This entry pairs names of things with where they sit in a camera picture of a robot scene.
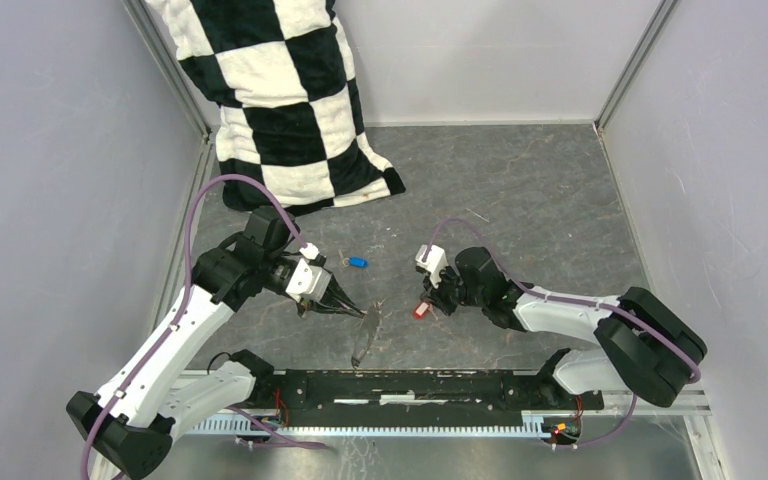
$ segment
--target red object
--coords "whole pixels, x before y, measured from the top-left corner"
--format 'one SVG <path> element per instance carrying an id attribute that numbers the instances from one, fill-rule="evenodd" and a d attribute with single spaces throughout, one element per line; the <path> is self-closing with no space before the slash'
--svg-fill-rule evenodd
<path id="1" fill-rule="evenodd" d="M 428 311 L 431 310 L 431 304 L 428 302 L 421 302 L 413 311 L 413 318 L 421 320 Z"/>

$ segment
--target blue object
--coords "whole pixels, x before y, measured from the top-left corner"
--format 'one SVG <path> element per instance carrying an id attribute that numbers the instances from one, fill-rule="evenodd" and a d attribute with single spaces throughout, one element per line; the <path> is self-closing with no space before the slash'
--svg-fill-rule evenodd
<path id="1" fill-rule="evenodd" d="M 357 268 L 366 268 L 369 266 L 369 262 L 360 257 L 349 257 L 349 265 Z"/>

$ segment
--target black and white checkered cloth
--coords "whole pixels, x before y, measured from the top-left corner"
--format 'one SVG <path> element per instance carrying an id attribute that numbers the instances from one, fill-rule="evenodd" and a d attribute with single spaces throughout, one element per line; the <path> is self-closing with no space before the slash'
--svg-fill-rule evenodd
<path id="1" fill-rule="evenodd" d="M 354 61 L 334 0 L 147 0 L 184 71 L 220 105 L 222 173 L 262 182 L 290 211 L 355 205 L 405 191 L 364 133 Z M 231 208 L 266 199 L 227 184 Z"/>

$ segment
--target gray mat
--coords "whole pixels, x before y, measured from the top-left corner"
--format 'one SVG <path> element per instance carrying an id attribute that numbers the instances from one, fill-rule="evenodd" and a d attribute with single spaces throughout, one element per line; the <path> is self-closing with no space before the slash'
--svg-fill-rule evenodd
<path id="1" fill-rule="evenodd" d="M 495 244 L 520 278 L 551 290 L 620 294 L 646 286 L 625 214 L 598 140 L 586 125 L 371 128 L 370 143 L 399 171 L 408 193 L 298 219 L 349 296 L 384 300 L 361 368 L 539 368 L 558 348 L 591 348 L 548 333 L 492 325 L 478 309 L 412 316 L 422 291 L 414 255 L 442 219 L 459 216 Z M 247 214 L 209 193 L 194 253 L 241 230 Z M 450 260 L 477 245 L 452 227 L 437 241 Z M 369 268 L 341 268 L 339 251 Z M 252 350 L 276 368 L 349 368 L 360 321 L 308 314 L 264 292 L 250 300 L 190 364 L 220 351 Z"/>

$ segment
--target black wire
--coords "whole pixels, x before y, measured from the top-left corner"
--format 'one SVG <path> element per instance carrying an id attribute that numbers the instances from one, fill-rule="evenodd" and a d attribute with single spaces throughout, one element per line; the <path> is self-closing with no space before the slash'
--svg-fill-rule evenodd
<path id="1" fill-rule="evenodd" d="M 210 375 L 210 367 L 213 366 L 213 362 L 216 361 L 217 358 L 221 357 L 222 355 L 228 355 L 228 358 L 231 358 L 231 354 L 228 352 L 219 352 L 216 355 L 213 356 L 213 358 L 210 359 L 210 361 L 207 363 L 207 374 Z"/>

